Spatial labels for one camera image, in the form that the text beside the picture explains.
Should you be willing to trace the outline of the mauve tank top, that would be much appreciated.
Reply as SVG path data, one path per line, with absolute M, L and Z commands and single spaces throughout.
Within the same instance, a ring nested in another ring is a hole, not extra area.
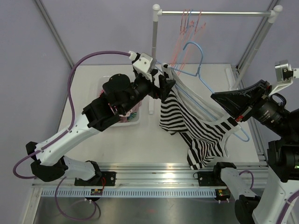
M 138 110 L 139 110 L 139 107 L 141 107 L 141 105 L 142 105 L 142 101 L 140 101 L 138 104 L 136 104 L 132 109 L 130 109 L 127 113 L 126 113 L 126 115 L 121 115 L 120 116 L 120 118 L 121 118 L 121 120 L 120 120 L 120 123 L 126 123 L 126 122 L 129 122 L 129 121 L 127 121 L 127 117 L 130 115 L 130 113 L 132 113 L 132 112 L 138 112 Z

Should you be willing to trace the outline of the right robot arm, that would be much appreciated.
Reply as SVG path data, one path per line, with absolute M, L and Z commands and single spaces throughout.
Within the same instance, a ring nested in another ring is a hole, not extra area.
M 200 186 L 227 187 L 235 199 L 235 215 L 241 224 L 285 224 L 299 196 L 299 112 L 285 108 L 286 99 L 276 102 L 291 82 L 270 85 L 264 80 L 241 90 L 211 95 L 238 122 L 249 118 L 276 133 L 280 139 L 268 144 L 268 178 L 257 196 L 240 177 L 236 166 L 218 162 L 211 172 L 194 174 Z

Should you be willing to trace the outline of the black white striped garment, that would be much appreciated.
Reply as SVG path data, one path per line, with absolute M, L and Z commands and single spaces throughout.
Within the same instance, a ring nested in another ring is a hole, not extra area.
M 163 64 L 162 71 L 175 81 L 168 98 L 161 102 L 160 127 L 171 135 L 179 134 L 189 147 L 191 169 L 204 168 L 215 157 L 228 157 L 228 138 L 241 126 L 222 109 L 217 109 L 187 87 L 175 70 Z

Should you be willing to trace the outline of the pink hanger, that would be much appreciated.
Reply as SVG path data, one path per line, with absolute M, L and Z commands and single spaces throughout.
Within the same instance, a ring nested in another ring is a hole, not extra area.
M 186 21 L 186 16 L 187 16 L 188 10 L 184 9 L 182 16 L 181 16 L 181 23 L 180 23 L 180 29 L 179 29 L 179 35 L 171 56 L 171 65 L 174 66 L 176 64 L 176 58 L 178 56 L 178 52 L 180 49 L 180 44 L 182 42 L 182 38 L 184 37 L 184 32 L 185 32 L 185 21 Z
M 188 30 L 188 26 L 189 26 L 189 19 L 190 19 L 190 16 L 191 16 L 191 12 L 193 11 L 193 9 L 187 9 L 188 10 L 188 13 L 187 13 L 187 16 L 186 16 L 186 21 L 185 21 L 185 32 L 184 32 L 184 37 L 182 38 L 182 42 L 180 44 L 180 49 L 179 49 L 179 52 L 178 52 L 178 56 L 176 58 L 176 64 L 174 65 L 174 67 L 178 68 L 179 64 L 181 63 L 180 60 L 181 60 L 181 53 L 183 51 L 183 46 L 186 42 L 186 39 L 187 39 L 187 30 Z
M 192 24 L 188 26 L 188 30 L 187 30 L 187 42 L 199 42 L 202 33 L 206 27 L 206 22 L 202 21 L 201 19 L 201 13 L 198 15 L 197 19 L 192 20 Z M 184 62 L 188 62 L 188 60 L 191 57 L 191 54 L 193 52 L 192 50 L 192 45 L 188 44 L 184 50 L 185 55 L 184 55 Z

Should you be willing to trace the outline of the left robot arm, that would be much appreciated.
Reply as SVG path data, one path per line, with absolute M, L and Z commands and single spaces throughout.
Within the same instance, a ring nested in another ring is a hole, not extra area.
M 118 123 L 147 95 L 153 99 L 166 100 L 175 80 L 159 75 L 159 86 L 147 80 L 141 73 L 133 82 L 125 74 L 110 77 L 102 86 L 103 93 L 87 105 L 70 126 L 42 143 L 29 142 L 26 145 L 32 158 L 32 178 L 51 182 L 61 177 L 78 178 L 91 186 L 103 180 L 102 172 L 94 161 L 77 161 L 66 153 L 84 140 L 105 131 Z

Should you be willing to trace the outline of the green striped tank top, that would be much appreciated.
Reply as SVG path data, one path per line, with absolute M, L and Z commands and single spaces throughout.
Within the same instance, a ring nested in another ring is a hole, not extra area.
M 127 121 L 130 121 L 131 119 L 135 118 L 137 115 L 137 112 L 132 112 L 130 115 L 127 117 Z

